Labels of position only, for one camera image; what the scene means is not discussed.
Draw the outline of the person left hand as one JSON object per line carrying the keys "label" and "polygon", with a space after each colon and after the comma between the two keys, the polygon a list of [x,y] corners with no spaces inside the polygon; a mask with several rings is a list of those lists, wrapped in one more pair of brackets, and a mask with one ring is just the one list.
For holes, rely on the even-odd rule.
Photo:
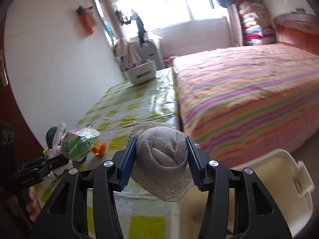
{"label": "person left hand", "polygon": [[[15,216],[20,217],[19,211],[18,211],[18,199],[15,195],[9,196],[6,199],[6,202],[13,212]],[[35,222],[40,214],[40,205],[38,202],[38,198],[36,195],[36,191],[33,187],[28,188],[28,200],[27,204],[25,206],[26,211],[29,213],[29,219],[32,222]]]}

